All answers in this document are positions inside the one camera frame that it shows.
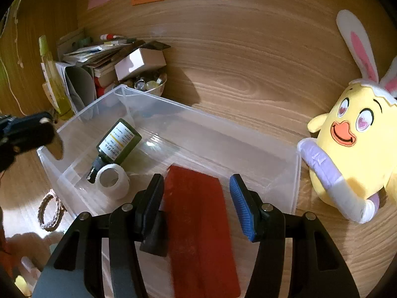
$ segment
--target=white cable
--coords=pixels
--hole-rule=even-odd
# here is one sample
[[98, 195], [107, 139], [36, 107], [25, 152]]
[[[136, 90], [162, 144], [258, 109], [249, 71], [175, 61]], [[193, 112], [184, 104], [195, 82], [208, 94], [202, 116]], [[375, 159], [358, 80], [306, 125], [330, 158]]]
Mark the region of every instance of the white cable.
[[18, 58], [18, 65], [21, 66], [21, 68], [23, 68], [23, 62], [21, 61], [21, 59], [19, 58], [19, 52], [18, 52], [18, 10], [19, 10], [19, 5], [21, 4], [22, 0], [18, 1], [17, 4], [17, 8], [14, 12], [14, 23], [15, 23], [15, 45], [16, 45], [16, 49], [17, 49], [17, 58]]
[[0, 38], [3, 36], [3, 33], [5, 31], [5, 26], [7, 25], [7, 22], [8, 22], [8, 16], [9, 16], [9, 8], [7, 9], [7, 12], [4, 14], [4, 17], [3, 17], [5, 19], [4, 19], [4, 24], [1, 28]]
[[14, 92], [12, 91], [12, 88], [11, 88], [11, 83], [10, 83], [10, 81], [9, 81], [9, 77], [8, 77], [8, 72], [7, 72], [7, 69], [6, 69], [6, 67], [5, 67], [5, 65], [4, 65], [4, 63], [3, 63], [3, 59], [1, 58], [1, 56], [0, 56], [0, 61], [1, 61], [1, 65], [2, 65], [2, 66], [3, 66], [3, 68], [4, 68], [5, 75], [7, 76], [9, 90], [11, 91], [11, 94], [13, 95], [13, 97], [14, 97], [15, 101], [17, 101], [17, 104], [18, 104], [19, 110], [21, 111], [21, 113], [22, 113], [24, 116], [26, 116], [26, 114], [25, 114], [25, 113], [22, 111], [22, 109], [21, 109], [21, 104], [19, 104], [19, 101], [18, 101], [17, 97], [15, 96]]

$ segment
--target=red cloth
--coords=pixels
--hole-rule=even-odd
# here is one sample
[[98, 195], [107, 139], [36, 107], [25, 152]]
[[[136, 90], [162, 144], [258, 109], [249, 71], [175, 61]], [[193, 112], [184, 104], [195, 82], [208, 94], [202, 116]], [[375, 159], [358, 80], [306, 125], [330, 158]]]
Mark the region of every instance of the red cloth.
[[239, 297], [219, 180], [170, 166], [164, 201], [175, 298]]
[[104, 87], [98, 87], [97, 85], [95, 85], [95, 89], [97, 91], [97, 98], [100, 98], [101, 96], [105, 95], [105, 88]]

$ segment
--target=dark glass bottle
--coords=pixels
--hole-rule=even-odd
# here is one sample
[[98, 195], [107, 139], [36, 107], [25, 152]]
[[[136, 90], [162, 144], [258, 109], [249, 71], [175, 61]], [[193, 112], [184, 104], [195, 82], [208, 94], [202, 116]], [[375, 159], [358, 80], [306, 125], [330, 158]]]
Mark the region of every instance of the dark glass bottle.
[[119, 119], [99, 141], [99, 154], [93, 162], [87, 180], [93, 184], [102, 167], [107, 164], [121, 164], [141, 139], [140, 134], [130, 124]]

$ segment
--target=white tape roll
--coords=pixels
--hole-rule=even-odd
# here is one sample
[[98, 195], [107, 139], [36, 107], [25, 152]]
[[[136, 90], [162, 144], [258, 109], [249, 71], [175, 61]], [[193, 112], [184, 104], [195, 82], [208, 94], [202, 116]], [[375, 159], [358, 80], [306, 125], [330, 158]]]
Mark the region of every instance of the white tape roll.
[[108, 164], [98, 171], [95, 178], [97, 189], [112, 199], [125, 197], [130, 189], [130, 178], [118, 164]]

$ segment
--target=wood grain surface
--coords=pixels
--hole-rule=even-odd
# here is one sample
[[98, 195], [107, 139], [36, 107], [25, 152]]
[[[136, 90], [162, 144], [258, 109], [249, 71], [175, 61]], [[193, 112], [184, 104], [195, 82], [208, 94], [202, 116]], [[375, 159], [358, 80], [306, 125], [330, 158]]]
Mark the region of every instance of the wood grain surface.
[[[307, 122], [329, 111], [348, 82], [360, 77], [336, 26], [339, 10], [349, 9], [362, 21], [380, 77], [397, 54], [397, 31], [378, 0], [164, 0], [138, 6], [112, 0], [91, 10], [88, 0], [39, 0], [45, 8], [33, 1], [22, 1], [18, 17], [23, 69], [15, 60], [11, 21], [0, 39], [14, 92], [28, 114], [48, 107], [38, 37], [47, 34], [55, 54], [55, 40], [77, 27], [95, 39], [116, 33], [170, 44], [164, 51], [169, 75], [164, 97], [291, 144], [307, 137]], [[2, 69], [0, 92], [1, 111], [20, 115]], [[23, 232], [36, 232], [33, 206], [49, 185], [35, 154], [19, 158], [1, 183], [5, 218], [14, 214], [28, 223]], [[371, 222], [349, 223], [317, 198], [303, 164], [297, 213], [308, 210], [319, 216], [366, 296], [397, 250], [392, 201], [387, 199]], [[12, 235], [18, 228], [5, 229]], [[283, 287], [281, 296], [286, 295]]]

